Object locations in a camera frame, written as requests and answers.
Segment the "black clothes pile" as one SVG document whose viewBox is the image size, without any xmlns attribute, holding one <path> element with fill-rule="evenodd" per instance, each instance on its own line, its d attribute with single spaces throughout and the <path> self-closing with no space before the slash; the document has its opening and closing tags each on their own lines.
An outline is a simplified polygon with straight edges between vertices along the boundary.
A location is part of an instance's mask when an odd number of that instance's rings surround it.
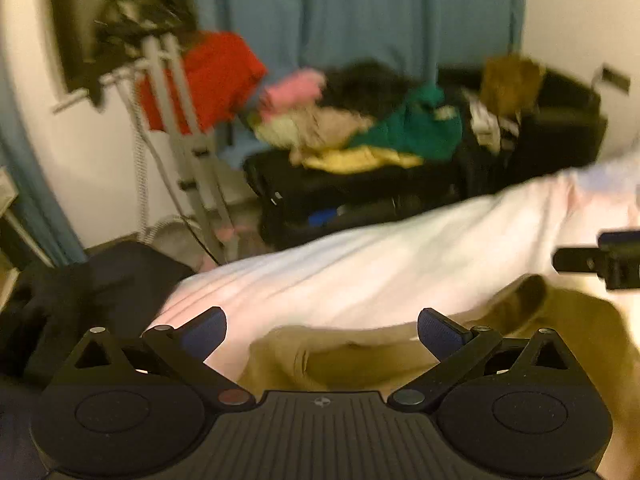
<svg viewBox="0 0 640 480">
<path fill-rule="evenodd" d="M 354 110 L 366 115 L 392 112 L 425 80 L 396 72 L 390 66 L 361 61 L 326 71 L 320 106 Z"/>
</svg>

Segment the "wall power socket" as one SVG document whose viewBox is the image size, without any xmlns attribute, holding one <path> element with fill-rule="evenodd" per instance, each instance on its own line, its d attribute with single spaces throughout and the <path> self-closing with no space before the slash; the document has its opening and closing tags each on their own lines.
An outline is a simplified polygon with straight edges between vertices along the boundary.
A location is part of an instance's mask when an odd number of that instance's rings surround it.
<svg viewBox="0 0 640 480">
<path fill-rule="evenodd" d="M 612 66 L 603 64 L 601 66 L 600 78 L 606 84 L 620 90 L 620 92 L 624 92 L 626 94 L 630 92 L 631 78 Z"/>
</svg>

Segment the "garment steamer stand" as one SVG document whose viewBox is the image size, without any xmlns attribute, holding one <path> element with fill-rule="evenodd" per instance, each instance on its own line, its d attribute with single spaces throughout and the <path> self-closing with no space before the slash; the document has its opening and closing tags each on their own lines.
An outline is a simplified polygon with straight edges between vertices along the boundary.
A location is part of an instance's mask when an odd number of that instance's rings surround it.
<svg viewBox="0 0 640 480">
<path fill-rule="evenodd" d="M 175 184 L 169 182 L 164 163 L 142 124 L 141 93 L 137 86 L 142 79 L 141 73 L 149 79 L 152 96 L 160 112 L 160 130 L 169 136 L 178 171 Z M 216 237 L 200 191 L 196 167 L 202 168 L 219 217 L 231 229 L 232 219 L 216 171 L 213 138 L 198 126 L 177 36 L 172 32 L 145 35 L 141 40 L 140 58 L 103 76 L 101 82 L 106 76 L 112 78 L 112 84 L 118 89 L 134 133 L 148 147 L 177 214 L 194 240 L 218 266 L 238 258 L 238 236 L 231 234 L 225 242 Z"/>
</svg>

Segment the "blue curtain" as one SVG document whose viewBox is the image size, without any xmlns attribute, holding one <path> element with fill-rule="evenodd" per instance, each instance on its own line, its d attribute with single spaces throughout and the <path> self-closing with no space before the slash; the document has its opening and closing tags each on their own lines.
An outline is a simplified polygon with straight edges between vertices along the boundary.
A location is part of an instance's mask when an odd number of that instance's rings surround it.
<svg viewBox="0 0 640 480">
<path fill-rule="evenodd" d="M 375 60 L 433 80 L 518 48 L 526 0 L 194 0 L 198 24 L 239 34 L 270 80 Z"/>
<path fill-rule="evenodd" d="M 54 266 L 87 261 L 87 255 L 56 200 L 29 141 L 17 106 L 8 63 L 1 59 L 1 166 L 17 189 L 12 210 Z"/>
</svg>

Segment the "green garment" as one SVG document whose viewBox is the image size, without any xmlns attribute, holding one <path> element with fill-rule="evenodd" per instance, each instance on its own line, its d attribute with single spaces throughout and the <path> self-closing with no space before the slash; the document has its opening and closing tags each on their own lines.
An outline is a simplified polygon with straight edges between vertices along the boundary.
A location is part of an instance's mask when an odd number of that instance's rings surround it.
<svg viewBox="0 0 640 480">
<path fill-rule="evenodd" d="M 448 104 L 444 90 L 424 84 L 412 90 L 390 116 L 363 133 L 346 148 L 382 148 L 426 160 L 449 160 L 463 136 L 459 107 Z"/>
</svg>

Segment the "pink folded garment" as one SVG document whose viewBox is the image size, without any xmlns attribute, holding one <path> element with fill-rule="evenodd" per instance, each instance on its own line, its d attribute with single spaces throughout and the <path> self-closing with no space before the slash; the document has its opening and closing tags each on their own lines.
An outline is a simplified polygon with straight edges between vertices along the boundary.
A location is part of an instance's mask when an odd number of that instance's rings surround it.
<svg viewBox="0 0 640 480">
<path fill-rule="evenodd" d="M 317 102 L 326 86 L 326 75 L 304 68 L 262 90 L 258 113 L 263 122 L 286 113 L 291 108 Z"/>
</svg>

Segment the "blue curtain left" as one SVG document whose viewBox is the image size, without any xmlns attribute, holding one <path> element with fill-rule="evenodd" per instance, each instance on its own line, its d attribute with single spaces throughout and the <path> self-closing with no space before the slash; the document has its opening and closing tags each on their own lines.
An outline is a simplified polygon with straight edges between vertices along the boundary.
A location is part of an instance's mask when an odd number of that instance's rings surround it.
<svg viewBox="0 0 640 480">
<path fill-rule="evenodd" d="M 8 63 L 1 59 L 1 166 L 17 189 L 12 210 L 54 266 L 87 261 L 87 255 L 56 200 L 29 141 L 17 106 Z"/>
</svg>

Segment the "red shirt on stand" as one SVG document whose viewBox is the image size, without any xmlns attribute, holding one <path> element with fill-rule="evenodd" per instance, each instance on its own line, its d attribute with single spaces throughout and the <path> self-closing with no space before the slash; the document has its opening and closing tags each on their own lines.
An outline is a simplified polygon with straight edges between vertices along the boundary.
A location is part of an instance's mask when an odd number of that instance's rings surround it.
<svg viewBox="0 0 640 480">
<path fill-rule="evenodd" d="M 231 122 L 267 76 L 267 67 L 234 32 L 202 32 L 183 55 L 198 126 L 206 132 Z"/>
</svg>

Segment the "tan khaki garment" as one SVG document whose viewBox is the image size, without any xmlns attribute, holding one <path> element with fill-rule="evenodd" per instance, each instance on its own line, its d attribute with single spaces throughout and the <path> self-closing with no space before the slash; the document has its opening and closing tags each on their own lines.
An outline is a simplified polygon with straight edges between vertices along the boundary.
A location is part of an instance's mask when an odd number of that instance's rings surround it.
<svg viewBox="0 0 640 480">
<path fill-rule="evenodd" d="M 256 396 L 376 391 L 429 414 L 471 463 L 511 478 L 639 474 L 639 352 L 620 311 L 539 275 L 453 316 L 276 328 L 250 346 L 240 383 Z"/>
</svg>

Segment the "black jacket on bed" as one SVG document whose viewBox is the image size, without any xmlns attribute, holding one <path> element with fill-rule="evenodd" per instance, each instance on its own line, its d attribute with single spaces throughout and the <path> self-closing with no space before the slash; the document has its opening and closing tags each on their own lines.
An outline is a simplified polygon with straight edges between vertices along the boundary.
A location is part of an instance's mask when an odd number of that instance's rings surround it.
<svg viewBox="0 0 640 480">
<path fill-rule="evenodd" d="M 29 434 L 38 396 L 84 333 L 102 326 L 134 338 L 194 270 L 125 240 L 84 263 L 30 264 L 1 312 L 1 475 L 41 479 L 46 470 Z"/>
</svg>

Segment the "yellow garment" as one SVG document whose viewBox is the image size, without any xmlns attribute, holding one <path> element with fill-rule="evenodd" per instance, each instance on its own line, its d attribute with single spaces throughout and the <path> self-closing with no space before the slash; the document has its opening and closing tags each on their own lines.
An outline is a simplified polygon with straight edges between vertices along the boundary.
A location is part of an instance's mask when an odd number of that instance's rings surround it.
<svg viewBox="0 0 640 480">
<path fill-rule="evenodd" d="M 387 166 L 411 169 L 421 166 L 424 159 L 413 154 L 399 153 L 388 148 L 357 146 L 348 150 L 329 150 L 302 158 L 306 169 L 329 174 L 363 174 Z"/>
</svg>

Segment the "brown paper bag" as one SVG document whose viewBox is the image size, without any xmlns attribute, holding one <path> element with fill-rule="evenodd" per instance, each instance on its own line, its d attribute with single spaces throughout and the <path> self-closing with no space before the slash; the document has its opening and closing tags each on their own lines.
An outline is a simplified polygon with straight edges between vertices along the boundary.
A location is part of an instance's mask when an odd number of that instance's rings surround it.
<svg viewBox="0 0 640 480">
<path fill-rule="evenodd" d="M 485 62 L 480 102 L 496 116 L 530 112 L 537 106 L 546 68 L 531 58 L 507 54 Z"/>
</svg>

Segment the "black sofa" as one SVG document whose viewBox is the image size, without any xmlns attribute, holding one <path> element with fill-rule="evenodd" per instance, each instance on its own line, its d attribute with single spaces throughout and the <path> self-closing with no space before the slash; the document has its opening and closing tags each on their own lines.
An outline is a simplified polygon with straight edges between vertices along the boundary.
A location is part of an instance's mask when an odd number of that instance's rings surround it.
<svg viewBox="0 0 640 480">
<path fill-rule="evenodd" d="M 360 226 L 394 222 L 510 185 L 590 165 L 608 120 L 589 84 L 548 70 L 536 108 L 519 121 L 520 133 L 493 155 L 469 129 L 449 162 L 363 174 L 329 174 L 294 167 L 285 151 L 250 156 L 243 165 L 262 205 L 259 233 L 277 250 Z"/>
</svg>

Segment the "beige clothes pile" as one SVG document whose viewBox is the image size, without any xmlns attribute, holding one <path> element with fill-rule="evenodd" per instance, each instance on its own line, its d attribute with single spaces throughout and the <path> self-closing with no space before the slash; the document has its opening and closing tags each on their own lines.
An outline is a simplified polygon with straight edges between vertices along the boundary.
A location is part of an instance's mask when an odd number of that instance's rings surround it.
<svg viewBox="0 0 640 480">
<path fill-rule="evenodd" d="M 299 166 L 310 156 L 344 148 L 355 134 L 374 124 L 374 118 L 349 110 L 309 105 L 262 120 L 254 133 L 262 142 L 288 150 L 291 164 Z"/>
</svg>

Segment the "blue curtain right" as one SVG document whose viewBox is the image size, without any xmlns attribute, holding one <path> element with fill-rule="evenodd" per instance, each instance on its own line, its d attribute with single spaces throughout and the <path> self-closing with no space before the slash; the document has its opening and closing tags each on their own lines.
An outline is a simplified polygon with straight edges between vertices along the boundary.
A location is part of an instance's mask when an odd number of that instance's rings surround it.
<svg viewBox="0 0 640 480">
<path fill-rule="evenodd" d="M 518 48 L 526 0 L 194 0 L 198 24 L 239 34 L 270 80 L 375 60 L 433 80 Z"/>
</svg>

